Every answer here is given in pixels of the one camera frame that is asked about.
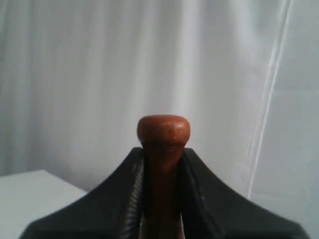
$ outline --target wooden knob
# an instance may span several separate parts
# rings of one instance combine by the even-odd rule
[[[180,116],[146,116],[140,119],[137,134],[146,158],[142,237],[179,239],[177,165],[190,136],[190,125]]]

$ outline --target red-brown wooden handle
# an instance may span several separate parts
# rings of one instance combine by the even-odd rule
[[[190,125],[179,116],[146,116],[140,119],[137,134],[146,157],[142,237],[179,239],[177,164],[189,139]]]

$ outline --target white table surface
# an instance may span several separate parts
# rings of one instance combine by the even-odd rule
[[[19,238],[29,223],[85,194],[44,170],[0,177],[0,239]]]

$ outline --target rounded wooden top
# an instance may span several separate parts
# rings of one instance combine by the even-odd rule
[[[174,115],[153,115],[140,119],[137,134],[142,144],[185,145],[190,137],[187,119]]]

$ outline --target white curtain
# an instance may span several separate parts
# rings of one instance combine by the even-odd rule
[[[247,195],[287,1],[1,0],[0,175],[43,168],[86,190],[150,114]]]

